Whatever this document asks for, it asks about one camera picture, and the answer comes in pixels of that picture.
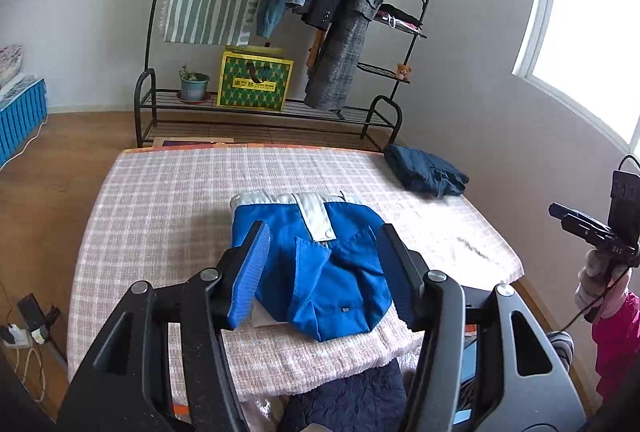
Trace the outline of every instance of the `window frame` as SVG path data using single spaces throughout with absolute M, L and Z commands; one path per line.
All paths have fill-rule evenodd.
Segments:
M 533 1 L 529 23 L 513 68 L 513 74 L 525 80 L 527 83 L 543 90 L 545 93 L 571 109 L 577 115 L 586 119 L 603 135 L 607 136 L 607 138 L 609 138 L 610 141 L 612 141 L 612 143 L 619 147 L 623 152 L 633 153 L 638 146 L 638 141 L 640 140 L 640 118 L 636 121 L 636 128 L 631 138 L 631 142 L 627 143 L 622 136 L 611 129 L 611 127 L 609 127 L 602 119 L 597 117 L 590 110 L 583 107 L 561 90 L 533 75 L 533 70 L 538 62 L 540 49 L 542 48 L 542 44 L 545 40 L 546 29 L 548 27 L 553 3 L 554 0 Z

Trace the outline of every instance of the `gray plaid coat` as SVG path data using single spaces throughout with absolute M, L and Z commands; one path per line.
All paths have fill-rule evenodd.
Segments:
M 382 3 L 383 0 L 342 0 L 306 84 L 306 105 L 323 111 L 344 105 L 369 21 Z

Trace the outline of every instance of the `camera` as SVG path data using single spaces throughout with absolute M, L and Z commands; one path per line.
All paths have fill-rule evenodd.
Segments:
M 629 268 L 640 266 L 640 176 L 637 174 L 621 170 L 613 172 L 606 225 L 558 203 L 549 207 L 549 215 L 560 219 L 565 232 L 577 235 L 597 250 L 609 253 L 618 263 Z

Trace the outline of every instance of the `mattress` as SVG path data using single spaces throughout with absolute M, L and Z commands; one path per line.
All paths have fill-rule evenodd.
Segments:
M 76 264 L 68 326 L 68 377 L 129 286 L 186 281 L 217 263 L 231 238 L 230 199 L 316 191 L 357 195 L 430 268 L 462 285 L 491 289 L 524 274 L 522 263 L 465 197 L 434 199 L 404 190 L 381 154 L 277 145 L 216 145 L 124 152 L 95 202 Z M 180 330 L 170 324 L 174 402 L 186 404 Z M 415 349 L 393 306 L 370 333 L 316 342 L 288 324 L 223 332 L 241 401 L 299 394 Z

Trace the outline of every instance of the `bright window light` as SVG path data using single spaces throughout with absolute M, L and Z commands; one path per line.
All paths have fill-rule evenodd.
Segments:
M 553 0 L 532 75 L 631 143 L 640 118 L 640 0 Z

